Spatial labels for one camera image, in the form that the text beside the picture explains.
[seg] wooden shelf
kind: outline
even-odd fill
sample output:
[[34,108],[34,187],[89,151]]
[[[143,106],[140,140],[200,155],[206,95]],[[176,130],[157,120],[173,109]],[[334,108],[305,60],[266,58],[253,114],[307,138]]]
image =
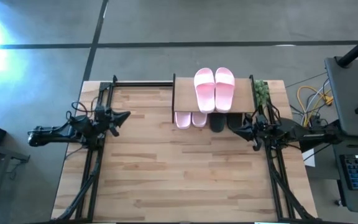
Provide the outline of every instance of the wooden shelf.
[[[174,112],[198,112],[196,90],[193,78],[176,77],[174,92]],[[251,80],[236,78],[233,103],[229,113],[252,113],[255,111]]]

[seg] wooden table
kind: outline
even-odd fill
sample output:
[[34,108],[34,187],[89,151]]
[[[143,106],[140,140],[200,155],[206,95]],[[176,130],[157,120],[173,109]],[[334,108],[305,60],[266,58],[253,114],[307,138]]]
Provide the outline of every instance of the wooden table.
[[[281,116],[292,118],[284,82],[268,85]],[[98,88],[99,82],[84,82],[80,101],[87,108]],[[251,142],[227,128],[177,129],[171,98],[168,87],[114,90],[112,108],[132,114],[119,137],[109,133],[106,139],[94,222],[277,221],[263,149],[254,152]],[[67,153],[78,148],[70,144]],[[52,218],[78,193],[85,157],[83,150],[65,161]],[[291,190],[316,217],[301,152],[288,147],[283,157]]]

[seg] concrete floor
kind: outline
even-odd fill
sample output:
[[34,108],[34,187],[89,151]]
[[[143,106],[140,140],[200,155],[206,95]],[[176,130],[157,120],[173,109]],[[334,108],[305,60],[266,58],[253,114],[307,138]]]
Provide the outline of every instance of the concrete floor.
[[[0,0],[0,44],[92,43],[102,0]],[[354,0],[110,0],[100,43],[186,41],[358,40],[358,1]],[[353,46],[203,47],[98,49],[90,80],[170,80],[197,69],[230,68],[237,77],[281,79],[286,85],[325,72],[326,57]],[[0,50],[0,127],[6,145],[31,154],[4,182],[0,223],[50,218],[66,145],[27,145],[36,125],[62,124],[77,100],[89,49]],[[326,75],[287,88],[299,108],[299,86],[320,88]],[[306,100],[309,93],[302,95]],[[334,106],[321,114],[336,119]],[[358,213],[337,207],[333,180],[310,177],[320,218],[358,223]]]

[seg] pink slide sandal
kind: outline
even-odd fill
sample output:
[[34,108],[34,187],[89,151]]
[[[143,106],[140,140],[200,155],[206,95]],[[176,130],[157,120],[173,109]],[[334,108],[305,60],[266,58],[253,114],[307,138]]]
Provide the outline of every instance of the pink slide sandal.
[[191,124],[191,113],[175,112],[175,121],[179,129],[188,129]]
[[202,113],[212,113],[215,110],[215,80],[209,68],[198,70],[194,76],[198,109]]
[[207,114],[200,113],[200,112],[193,112],[191,114],[191,122],[193,123],[194,127],[202,128],[206,124],[206,117]]
[[234,95],[234,75],[227,68],[218,68],[215,74],[215,106],[220,113],[227,113],[231,108]]

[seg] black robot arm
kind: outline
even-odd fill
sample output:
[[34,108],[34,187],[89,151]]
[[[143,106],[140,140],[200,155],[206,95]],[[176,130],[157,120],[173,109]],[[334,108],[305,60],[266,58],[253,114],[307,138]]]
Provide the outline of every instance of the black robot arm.
[[247,141],[253,141],[255,151],[260,149],[263,141],[272,141],[273,147],[283,147],[299,141],[306,145],[306,149],[324,142],[339,144],[342,141],[342,133],[337,123],[305,128],[291,119],[278,118],[271,124],[263,113],[256,116],[255,122],[253,116],[247,114],[243,126],[234,133]]
[[68,112],[67,122],[60,127],[41,127],[28,132],[30,146],[44,146],[51,142],[77,142],[85,147],[97,145],[100,134],[110,130],[113,136],[118,136],[117,127],[121,127],[131,114],[130,111],[117,113],[111,108],[97,106],[94,120],[86,115],[71,116]]

